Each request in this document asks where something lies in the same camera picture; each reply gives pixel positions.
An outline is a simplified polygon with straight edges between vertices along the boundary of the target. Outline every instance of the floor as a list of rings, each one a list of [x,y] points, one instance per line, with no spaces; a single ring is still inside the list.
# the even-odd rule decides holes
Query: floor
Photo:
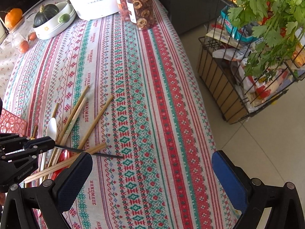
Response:
[[[204,26],[199,26],[180,38],[202,93],[216,148],[250,178],[258,177],[273,186],[293,182],[305,210],[305,80],[291,85],[275,104],[248,121],[229,125],[196,73],[198,37],[204,35]],[[258,229],[264,228],[269,212],[265,209]]]

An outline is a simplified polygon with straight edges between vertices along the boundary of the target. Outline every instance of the screw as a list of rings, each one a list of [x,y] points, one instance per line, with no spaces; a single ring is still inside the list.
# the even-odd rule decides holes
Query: screw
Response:
[[[11,191],[15,191],[17,188],[18,188],[18,184],[14,183],[14,184],[12,184],[10,189],[11,189]]]
[[[262,184],[262,181],[258,178],[253,178],[252,179],[252,183],[255,185],[255,186],[260,186]]]
[[[288,182],[288,183],[287,183],[287,187],[288,187],[289,189],[294,189],[294,188],[295,188],[294,184],[291,183],[291,182]]]
[[[42,183],[42,185],[45,187],[49,187],[52,185],[52,183],[53,183],[53,181],[51,179],[47,179]]]

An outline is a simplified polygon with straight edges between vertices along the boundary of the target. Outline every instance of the table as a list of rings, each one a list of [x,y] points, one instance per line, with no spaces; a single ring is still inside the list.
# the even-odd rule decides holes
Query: table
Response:
[[[19,56],[4,108],[37,137],[57,102],[59,131],[84,87],[88,102],[67,146],[80,139],[114,95],[85,148],[105,141],[65,218],[72,228],[231,228],[237,213],[211,168],[215,144],[196,78],[166,10],[154,0],[149,31],[118,14],[83,21]],[[42,228],[46,228],[42,217]]]

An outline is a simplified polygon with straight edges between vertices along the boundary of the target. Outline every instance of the white spoon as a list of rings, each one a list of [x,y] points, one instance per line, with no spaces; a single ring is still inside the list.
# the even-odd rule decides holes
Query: white spoon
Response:
[[[51,118],[48,126],[47,126],[47,131],[46,131],[46,136],[49,136],[51,139],[56,141],[57,137],[57,123],[55,118]],[[45,169],[45,159],[47,156],[47,152],[44,152],[42,154],[42,159],[41,159],[41,165],[40,165],[40,171],[43,171]],[[42,177],[39,179],[39,185],[42,183]]]

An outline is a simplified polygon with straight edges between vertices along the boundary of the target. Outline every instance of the blue gripper pad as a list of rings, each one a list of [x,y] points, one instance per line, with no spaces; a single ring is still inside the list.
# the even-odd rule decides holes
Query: blue gripper pad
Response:
[[[92,165],[91,155],[83,152],[69,168],[64,169],[55,179],[53,196],[57,201],[56,206],[60,213],[70,210],[92,171]]]
[[[219,152],[212,155],[212,168],[233,207],[244,214],[248,206],[246,189]]]

